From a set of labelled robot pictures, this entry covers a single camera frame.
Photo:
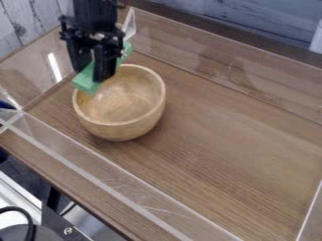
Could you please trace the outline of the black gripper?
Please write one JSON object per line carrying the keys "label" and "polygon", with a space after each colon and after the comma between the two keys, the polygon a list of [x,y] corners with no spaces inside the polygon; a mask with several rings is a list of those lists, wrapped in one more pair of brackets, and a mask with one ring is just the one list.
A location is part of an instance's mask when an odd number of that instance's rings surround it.
{"label": "black gripper", "polygon": [[58,21],[74,72],[81,72],[92,61],[94,49],[93,81],[102,82],[114,75],[122,49],[117,0],[66,0]]}

